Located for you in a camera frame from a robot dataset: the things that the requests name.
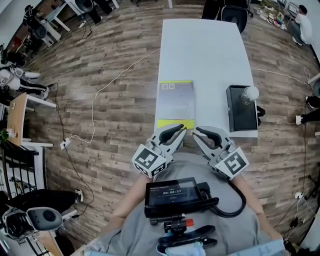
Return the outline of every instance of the white desk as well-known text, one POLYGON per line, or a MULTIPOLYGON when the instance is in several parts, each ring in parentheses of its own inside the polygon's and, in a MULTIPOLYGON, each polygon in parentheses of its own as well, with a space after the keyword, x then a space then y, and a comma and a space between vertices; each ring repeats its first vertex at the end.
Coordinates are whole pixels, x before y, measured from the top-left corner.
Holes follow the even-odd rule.
POLYGON ((59 13, 63 10, 63 8, 67 5, 66 2, 64 2, 63 4, 61 4, 59 7, 57 7, 55 10, 53 10, 52 12, 50 12, 45 19, 48 22, 52 22, 53 20, 55 20, 56 22, 58 22, 66 31, 70 31, 70 28, 68 28, 59 18, 58 15, 59 13))
POLYGON ((230 137, 258 137, 258 130, 229 129, 226 89, 230 85, 254 85, 236 24, 205 19, 164 20, 157 93, 160 81, 176 80, 193 80, 195 127, 221 128, 230 137))

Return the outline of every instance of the clamp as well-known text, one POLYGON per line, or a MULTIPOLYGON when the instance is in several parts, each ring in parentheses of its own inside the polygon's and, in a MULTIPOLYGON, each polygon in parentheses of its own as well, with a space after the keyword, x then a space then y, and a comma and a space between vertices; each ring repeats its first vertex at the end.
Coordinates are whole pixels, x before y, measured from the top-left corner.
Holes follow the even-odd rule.
POLYGON ((134 167, 149 178, 166 169, 186 136, 187 130, 183 127, 183 124, 170 124, 156 129, 135 152, 131 159, 134 167))

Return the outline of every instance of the white shoe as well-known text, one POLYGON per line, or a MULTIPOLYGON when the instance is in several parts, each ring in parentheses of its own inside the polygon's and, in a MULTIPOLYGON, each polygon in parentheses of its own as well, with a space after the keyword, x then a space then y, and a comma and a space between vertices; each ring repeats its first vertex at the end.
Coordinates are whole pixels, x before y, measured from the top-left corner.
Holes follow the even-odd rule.
POLYGON ((295 116, 295 124, 298 126, 298 125, 301 125, 301 121, 302 121, 302 117, 301 115, 296 115, 295 116))
POLYGON ((46 91, 44 91, 43 93, 42 93, 42 99, 43 100, 45 100, 45 99, 47 99, 48 98, 48 95, 49 95, 49 88, 48 89, 46 89, 46 91))
POLYGON ((296 44, 298 44, 299 46, 302 46, 302 44, 301 44, 301 43, 298 43, 298 41, 296 40, 296 38, 295 38, 294 36, 292 36, 292 40, 293 40, 296 44))
POLYGON ((78 201, 83 202, 84 201, 84 192, 80 188, 75 189, 75 193, 79 195, 78 201))

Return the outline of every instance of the wooden board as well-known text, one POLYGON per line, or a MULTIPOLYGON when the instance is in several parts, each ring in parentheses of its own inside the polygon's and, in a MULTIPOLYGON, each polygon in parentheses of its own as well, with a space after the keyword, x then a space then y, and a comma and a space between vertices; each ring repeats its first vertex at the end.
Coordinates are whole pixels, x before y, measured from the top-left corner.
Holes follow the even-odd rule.
POLYGON ((17 137, 9 138, 8 141, 20 146, 23 137, 24 119, 27 104, 27 94, 23 93, 10 102, 7 129, 13 129, 17 137))

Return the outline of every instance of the display screen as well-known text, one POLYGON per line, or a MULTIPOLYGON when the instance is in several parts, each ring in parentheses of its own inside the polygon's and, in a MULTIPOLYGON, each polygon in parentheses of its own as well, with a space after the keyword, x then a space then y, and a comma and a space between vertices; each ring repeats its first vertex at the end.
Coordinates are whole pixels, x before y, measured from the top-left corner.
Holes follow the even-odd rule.
POLYGON ((155 186, 149 189, 150 206, 183 203, 197 200, 198 198, 195 184, 192 181, 155 186))

